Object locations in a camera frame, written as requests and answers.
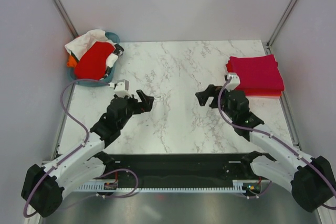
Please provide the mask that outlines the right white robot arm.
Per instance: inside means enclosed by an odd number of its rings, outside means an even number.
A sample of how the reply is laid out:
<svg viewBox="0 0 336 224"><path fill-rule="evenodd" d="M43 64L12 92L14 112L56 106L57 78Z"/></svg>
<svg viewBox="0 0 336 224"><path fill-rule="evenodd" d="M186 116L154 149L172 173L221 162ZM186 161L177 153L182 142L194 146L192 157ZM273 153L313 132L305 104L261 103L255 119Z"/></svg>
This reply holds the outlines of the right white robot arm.
<svg viewBox="0 0 336 224"><path fill-rule="evenodd" d="M320 207L335 210L327 201L335 198L335 176L330 162L323 156L316 158L290 146L280 139L249 107L243 91L227 90L210 84L197 92L201 106L213 98L210 108L218 109L226 123L245 140L259 146L271 157L252 152L240 166L248 179L265 177L289 191L296 203L307 212Z"/></svg>

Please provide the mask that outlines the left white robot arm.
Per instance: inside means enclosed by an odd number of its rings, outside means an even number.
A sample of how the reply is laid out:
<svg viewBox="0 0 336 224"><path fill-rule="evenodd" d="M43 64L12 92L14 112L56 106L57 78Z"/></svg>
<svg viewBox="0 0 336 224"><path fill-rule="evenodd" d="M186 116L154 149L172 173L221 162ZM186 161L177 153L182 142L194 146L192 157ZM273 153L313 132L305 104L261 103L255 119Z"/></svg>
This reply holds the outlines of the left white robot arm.
<svg viewBox="0 0 336 224"><path fill-rule="evenodd" d="M48 217L75 189L94 178L111 178L115 165L104 149L120 135L128 120L138 114L150 112L154 97L137 90L138 98L125 91L117 91L106 112L87 131L86 138L53 161L31 166L25 177L21 197L26 201L24 217L31 206L37 214Z"/></svg>

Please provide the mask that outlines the black white garment in basket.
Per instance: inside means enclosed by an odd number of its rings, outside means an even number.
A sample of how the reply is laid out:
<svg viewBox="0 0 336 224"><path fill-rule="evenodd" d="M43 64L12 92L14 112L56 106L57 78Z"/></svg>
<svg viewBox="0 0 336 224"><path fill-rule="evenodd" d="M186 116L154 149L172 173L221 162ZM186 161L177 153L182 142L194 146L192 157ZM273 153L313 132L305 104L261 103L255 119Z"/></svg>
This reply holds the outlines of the black white garment in basket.
<svg viewBox="0 0 336 224"><path fill-rule="evenodd" d="M104 75L105 78L111 74L115 62L124 54L124 48L122 46L115 44L114 47L115 50L106 59L106 71Z"/></svg>

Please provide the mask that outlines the red t shirt in basket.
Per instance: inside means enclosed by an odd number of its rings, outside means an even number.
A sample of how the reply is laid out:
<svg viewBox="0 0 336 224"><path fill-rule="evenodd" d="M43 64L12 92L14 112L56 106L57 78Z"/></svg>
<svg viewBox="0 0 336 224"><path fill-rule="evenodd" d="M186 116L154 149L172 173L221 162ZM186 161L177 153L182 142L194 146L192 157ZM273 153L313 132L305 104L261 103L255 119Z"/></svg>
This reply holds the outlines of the red t shirt in basket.
<svg viewBox="0 0 336 224"><path fill-rule="evenodd" d="M101 80L106 71L106 59L114 50L109 42L95 42L74 68L76 79Z"/></svg>

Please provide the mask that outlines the folded orange t shirt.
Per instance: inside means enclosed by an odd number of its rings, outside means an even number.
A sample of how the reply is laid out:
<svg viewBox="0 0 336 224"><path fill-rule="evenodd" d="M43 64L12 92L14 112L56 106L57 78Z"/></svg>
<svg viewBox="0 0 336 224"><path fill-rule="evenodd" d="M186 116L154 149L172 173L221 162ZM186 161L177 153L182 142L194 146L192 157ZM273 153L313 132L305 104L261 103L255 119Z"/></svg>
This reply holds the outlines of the folded orange t shirt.
<svg viewBox="0 0 336 224"><path fill-rule="evenodd" d="M267 92L267 91L260 91L260 92L257 92L257 91L246 91L245 92L245 95L246 96L250 96L250 97L275 97L275 98L278 98L278 97L281 97L282 93L281 91L280 92L277 92L277 91L271 91L271 92Z"/></svg>

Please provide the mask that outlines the teal laundry basket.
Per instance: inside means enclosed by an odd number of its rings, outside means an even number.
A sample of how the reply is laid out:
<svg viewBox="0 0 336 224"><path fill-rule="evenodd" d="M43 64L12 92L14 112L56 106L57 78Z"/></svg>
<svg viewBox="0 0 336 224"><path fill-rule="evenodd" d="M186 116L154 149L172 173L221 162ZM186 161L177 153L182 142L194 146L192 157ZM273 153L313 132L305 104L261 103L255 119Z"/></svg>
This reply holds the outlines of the teal laundry basket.
<svg viewBox="0 0 336 224"><path fill-rule="evenodd" d="M115 45L115 44L120 44L120 39L119 36L116 35L115 33L112 32L106 32L106 37L108 38L109 43ZM114 64L111 74L109 76L107 76L106 78L103 77L101 80L93 80L93 79L76 79L75 74L74 74L74 68L69 68L68 67L68 79L70 81L75 81L78 80L78 84L80 86L84 86L84 87L102 87L104 83L109 83L112 81L114 72L116 69L116 63Z"/></svg>

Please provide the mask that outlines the orange garment in basket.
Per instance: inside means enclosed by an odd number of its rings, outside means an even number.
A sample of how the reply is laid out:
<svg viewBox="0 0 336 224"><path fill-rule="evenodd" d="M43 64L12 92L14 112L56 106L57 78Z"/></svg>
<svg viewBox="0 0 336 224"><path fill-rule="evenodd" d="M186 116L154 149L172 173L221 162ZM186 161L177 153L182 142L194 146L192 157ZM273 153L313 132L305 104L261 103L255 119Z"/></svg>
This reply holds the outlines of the orange garment in basket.
<svg viewBox="0 0 336 224"><path fill-rule="evenodd" d="M68 61L67 61L67 67L69 68L75 68L78 63L78 60L73 55L69 55Z"/></svg>

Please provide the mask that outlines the white t shirt in basket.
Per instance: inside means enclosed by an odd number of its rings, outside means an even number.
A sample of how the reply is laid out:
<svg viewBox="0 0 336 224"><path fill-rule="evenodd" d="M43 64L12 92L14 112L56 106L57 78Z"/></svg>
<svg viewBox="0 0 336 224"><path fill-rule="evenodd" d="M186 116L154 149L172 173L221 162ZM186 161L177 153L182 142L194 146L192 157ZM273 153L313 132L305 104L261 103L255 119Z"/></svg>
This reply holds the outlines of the white t shirt in basket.
<svg viewBox="0 0 336 224"><path fill-rule="evenodd" d="M65 44L65 49L68 53L80 60L95 42L106 41L108 41L106 32L101 29L94 29Z"/></svg>

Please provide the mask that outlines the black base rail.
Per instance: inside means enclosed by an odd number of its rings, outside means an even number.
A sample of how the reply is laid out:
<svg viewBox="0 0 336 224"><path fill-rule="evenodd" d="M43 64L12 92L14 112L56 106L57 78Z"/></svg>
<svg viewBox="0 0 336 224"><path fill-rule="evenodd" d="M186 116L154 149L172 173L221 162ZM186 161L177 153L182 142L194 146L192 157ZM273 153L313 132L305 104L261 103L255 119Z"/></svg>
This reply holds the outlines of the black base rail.
<svg viewBox="0 0 336 224"><path fill-rule="evenodd" d="M221 187L233 180L259 181L245 153L111 154L104 172L121 187Z"/></svg>

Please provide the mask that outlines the right aluminium frame post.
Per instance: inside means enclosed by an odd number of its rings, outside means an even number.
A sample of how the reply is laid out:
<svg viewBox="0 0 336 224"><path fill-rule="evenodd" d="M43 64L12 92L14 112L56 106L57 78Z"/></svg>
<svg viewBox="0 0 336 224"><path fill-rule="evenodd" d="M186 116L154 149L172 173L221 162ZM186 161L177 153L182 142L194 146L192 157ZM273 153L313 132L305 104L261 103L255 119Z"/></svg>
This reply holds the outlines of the right aluminium frame post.
<svg viewBox="0 0 336 224"><path fill-rule="evenodd" d="M270 38L263 43L263 45L269 50L271 51L271 47L274 44L275 40L277 39L278 35L280 34L282 28L284 27L284 25L286 24L287 20L289 19L292 11L294 10L295 6L297 5L297 3L299 2L299 0L290 0L288 5L286 6L279 22L277 23L275 29L273 30Z"/></svg>

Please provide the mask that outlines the aluminium frame post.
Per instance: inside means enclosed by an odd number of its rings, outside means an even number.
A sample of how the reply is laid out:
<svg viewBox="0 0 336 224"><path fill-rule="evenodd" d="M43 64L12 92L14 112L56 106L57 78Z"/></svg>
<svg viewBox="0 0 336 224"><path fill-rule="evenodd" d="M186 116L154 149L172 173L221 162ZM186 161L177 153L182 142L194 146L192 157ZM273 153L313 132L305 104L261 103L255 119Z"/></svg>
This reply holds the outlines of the aluminium frame post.
<svg viewBox="0 0 336 224"><path fill-rule="evenodd" d="M277 39L278 35L280 34L282 28L284 27L284 25L286 24L287 20L289 19L292 11L294 10L295 6L297 5L297 3L299 2L299 0L290 0L288 5L286 6L279 22L277 23L275 29L273 30L270 38L263 43L263 45L269 50L271 51L271 47L274 44L275 40Z"/></svg>
<svg viewBox="0 0 336 224"><path fill-rule="evenodd" d="M51 0L54 4L54 6L56 7L58 13L60 14L62 20L64 21L64 23L66 24L69 32L71 33L72 37L75 38L78 36L78 33L73 25L73 22L71 21L64 5L62 4L61 0Z"/></svg>

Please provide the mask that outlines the left aluminium frame post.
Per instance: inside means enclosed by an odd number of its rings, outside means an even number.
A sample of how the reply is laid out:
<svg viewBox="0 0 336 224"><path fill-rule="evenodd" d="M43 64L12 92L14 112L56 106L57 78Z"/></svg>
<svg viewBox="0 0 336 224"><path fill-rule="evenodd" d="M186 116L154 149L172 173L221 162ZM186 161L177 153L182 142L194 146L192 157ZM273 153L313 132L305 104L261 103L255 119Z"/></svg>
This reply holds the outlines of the left aluminium frame post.
<svg viewBox="0 0 336 224"><path fill-rule="evenodd" d="M71 33L72 37L75 38L78 36L78 33L73 25L73 22L71 21L64 5L62 4L61 0L51 0L54 4L54 6L56 7L58 13L60 14L62 20L64 21L64 23L66 24L69 32Z"/></svg>

